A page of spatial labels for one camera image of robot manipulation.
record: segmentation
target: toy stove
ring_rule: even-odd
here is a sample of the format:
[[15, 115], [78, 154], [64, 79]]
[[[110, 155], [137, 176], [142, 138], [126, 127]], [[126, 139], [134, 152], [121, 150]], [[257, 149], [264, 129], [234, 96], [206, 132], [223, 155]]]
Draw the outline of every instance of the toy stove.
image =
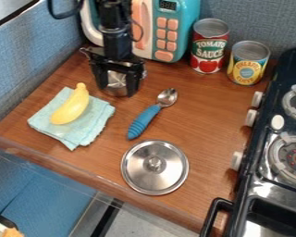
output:
[[243, 153], [235, 152], [239, 172], [236, 199], [217, 198], [201, 236], [220, 210], [229, 212], [223, 236], [296, 236], [296, 49], [278, 61], [265, 93], [256, 92], [245, 125], [253, 134]]

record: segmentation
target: stove knob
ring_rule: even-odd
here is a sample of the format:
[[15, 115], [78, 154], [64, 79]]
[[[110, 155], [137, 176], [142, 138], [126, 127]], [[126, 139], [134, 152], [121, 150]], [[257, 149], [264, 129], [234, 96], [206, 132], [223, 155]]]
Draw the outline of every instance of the stove knob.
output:
[[255, 119], [257, 118], [258, 112], [254, 109], [249, 109], [247, 117], [245, 119], [245, 126], [252, 127]]
[[271, 120], [271, 128], [278, 131], [281, 130], [284, 126], [284, 118], [280, 115], [275, 115]]
[[252, 107], [259, 107], [264, 94], [262, 92], [255, 92], [252, 100]]
[[241, 166], [241, 161], [243, 158], [243, 152], [234, 152], [231, 159], [230, 168], [238, 171]]

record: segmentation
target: microwave keypad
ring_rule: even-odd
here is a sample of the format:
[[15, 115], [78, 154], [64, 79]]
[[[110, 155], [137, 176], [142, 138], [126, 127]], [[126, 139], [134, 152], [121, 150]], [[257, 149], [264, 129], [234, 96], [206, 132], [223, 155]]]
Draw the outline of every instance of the microwave keypad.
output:
[[158, 18], [157, 19], [157, 41], [156, 46], [158, 49], [154, 56], [162, 61], [170, 62], [174, 55], [173, 53], [177, 50], [177, 39], [178, 33], [177, 29], [179, 27], [179, 22], [177, 19], [166, 19], [166, 18]]

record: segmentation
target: tin can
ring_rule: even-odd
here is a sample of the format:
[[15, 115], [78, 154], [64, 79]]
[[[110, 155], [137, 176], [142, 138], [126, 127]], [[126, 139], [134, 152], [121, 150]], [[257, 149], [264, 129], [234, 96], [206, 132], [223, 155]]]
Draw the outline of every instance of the tin can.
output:
[[201, 19], [193, 25], [191, 66], [201, 73], [219, 71], [228, 43], [228, 25], [220, 19]]
[[270, 50], [256, 41], [241, 41], [232, 46], [228, 77], [240, 85], [255, 85], [265, 73]]

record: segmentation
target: pot lid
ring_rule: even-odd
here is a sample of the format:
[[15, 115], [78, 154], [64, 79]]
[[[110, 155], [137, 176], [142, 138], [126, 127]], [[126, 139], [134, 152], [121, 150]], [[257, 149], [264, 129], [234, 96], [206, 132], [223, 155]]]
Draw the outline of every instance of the pot lid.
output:
[[149, 140], [135, 144], [126, 152], [121, 172], [134, 190], [163, 195], [175, 191], [187, 179], [189, 162], [174, 144]]

